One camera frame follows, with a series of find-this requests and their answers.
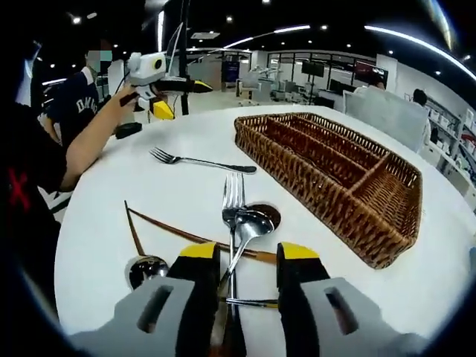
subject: red x mark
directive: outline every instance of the red x mark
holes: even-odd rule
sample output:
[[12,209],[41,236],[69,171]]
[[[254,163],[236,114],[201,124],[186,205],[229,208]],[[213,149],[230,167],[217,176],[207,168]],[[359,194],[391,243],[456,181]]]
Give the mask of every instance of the red x mark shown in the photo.
[[27,175],[26,173],[22,173],[19,180],[17,180],[14,169],[9,168],[8,173],[10,175],[11,183],[10,204],[15,205],[16,202],[20,200],[23,204],[23,210],[27,212],[30,209],[30,201],[22,190],[22,185],[27,181]]

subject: chair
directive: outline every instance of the chair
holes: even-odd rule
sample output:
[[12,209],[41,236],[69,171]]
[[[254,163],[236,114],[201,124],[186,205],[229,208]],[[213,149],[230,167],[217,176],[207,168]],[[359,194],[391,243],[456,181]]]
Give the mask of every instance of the chair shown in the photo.
[[388,91],[368,87],[357,94],[344,94],[344,112],[418,152],[428,113]]

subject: person's arm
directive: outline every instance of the person's arm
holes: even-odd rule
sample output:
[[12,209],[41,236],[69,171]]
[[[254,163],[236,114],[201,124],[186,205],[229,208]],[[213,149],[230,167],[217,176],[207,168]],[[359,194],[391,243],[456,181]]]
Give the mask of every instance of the person's arm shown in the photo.
[[54,129],[54,123],[49,117],[46,117],[44,128],[53,140],[55,140],[57,143],[60,142],[60,138],[58,138],[57,131]]
[[136,100],[121,107],[119,100],[133,93],[131,86],[124,86],[96,114],[91,123],[71,142],[66,152],[66,173],[61,183],[62,190],[70,190],[78,178],[93,163],[123,116],[134,109]]

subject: dark t-shirt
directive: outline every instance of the dark t-shirt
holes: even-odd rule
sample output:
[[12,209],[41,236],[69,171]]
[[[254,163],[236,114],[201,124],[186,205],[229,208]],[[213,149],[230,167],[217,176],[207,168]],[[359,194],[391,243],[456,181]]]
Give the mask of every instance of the dark t-shirt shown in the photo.
[[68,78],[47,110],[47,116],[59,123],[65,149],[88,126],[97,113],[99,97],[96,85],[88,84],[83,72]]
[[60,188],[66,172],[65,150],[41,127],[30,107],[13,104],[9,114],[3,123],[0,163],[1,205],[6,208],[4,244],[51,300],[60,224],[38,186],[49,193]]

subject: glass wall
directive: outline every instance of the glass wall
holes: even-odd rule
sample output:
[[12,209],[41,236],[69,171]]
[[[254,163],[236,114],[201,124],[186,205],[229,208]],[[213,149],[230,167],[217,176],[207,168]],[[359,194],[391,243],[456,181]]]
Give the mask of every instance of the glass wall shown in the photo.
[[[342,83],[347,86],[359,87],[367,85],[354,80],[354,68],[356,61],[366,62],[375,65],[376,61],[371,59],[360,59],[351,55],[329,54],[329,53],[270,53],[268,55],[268,67],[280,70],[280,81],[289,80],[295,82],[297,86],[306,86],[314,82],[317,89],[332,89],[332,84]],[[304,74],[302,72],[303,62],[313,61],[322,63],[324,75],[322,77]]]

